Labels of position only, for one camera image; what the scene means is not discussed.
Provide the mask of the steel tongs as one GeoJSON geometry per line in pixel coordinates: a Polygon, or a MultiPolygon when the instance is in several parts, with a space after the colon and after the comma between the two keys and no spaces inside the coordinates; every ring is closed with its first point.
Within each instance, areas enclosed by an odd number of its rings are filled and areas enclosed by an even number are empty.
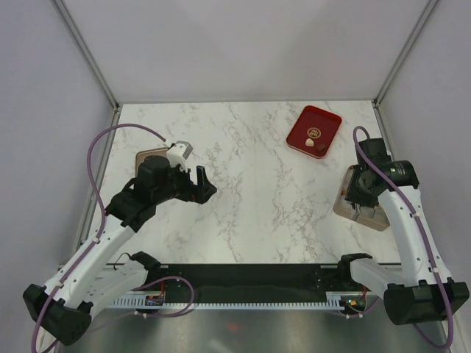
{"type": "Polygon", "coordinates": [[[374,207],[365,207],[359,204],[352,204],[352,220],[356,222],[372,220],[375,216],[374,207]]]}

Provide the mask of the beige box lid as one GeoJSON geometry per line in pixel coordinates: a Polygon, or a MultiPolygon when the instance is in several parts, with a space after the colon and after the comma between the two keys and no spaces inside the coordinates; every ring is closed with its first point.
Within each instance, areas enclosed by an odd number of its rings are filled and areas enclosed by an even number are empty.
{"type": "Polygon", "coordinates": [[[169,167],[168,147],[140,151],[135,156],[135,176],[153,177],[158,171],[169,167]]]}

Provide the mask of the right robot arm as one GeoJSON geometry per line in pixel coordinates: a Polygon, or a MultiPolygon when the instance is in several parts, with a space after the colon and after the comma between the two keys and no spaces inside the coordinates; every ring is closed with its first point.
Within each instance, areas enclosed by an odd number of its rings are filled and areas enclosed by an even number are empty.
{"type": "Polygon", "coordinates": [[[351,165],[333,207],[337,215],[374,230],[390,229],[400,256],[396,273],[366,253],[345,254],[336,281],[345,290],[363,285],[378,296],[393,324],[418,324],[452,317],[470,298],[443,262],[422,212],[418,179],[407,161],[384,164],[392,188],[366,165],[351,165]]]}

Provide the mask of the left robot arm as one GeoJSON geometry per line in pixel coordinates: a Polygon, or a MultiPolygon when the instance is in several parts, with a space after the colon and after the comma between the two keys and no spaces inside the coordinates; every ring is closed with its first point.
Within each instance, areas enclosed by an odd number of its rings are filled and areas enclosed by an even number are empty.
{"type": "Polygon", "coordinates": [[[160,284],[160,271],[146,264],[143,252],[102,283],[96,283],[96,278],[107,261],[155,215],[158,205],[172,199],[204,204],[216,193],[204,166],[197,166],[195,181],[190,172],[184,157],[147,157],[136,176],[103,209],[96,235],[44,285],[31,284],[25,289],[23,300],[35,322],[32,351],[37,350],[39,329],[55,342],[70,346],[112,301],[134,288],[153,290],[160,284]]]}

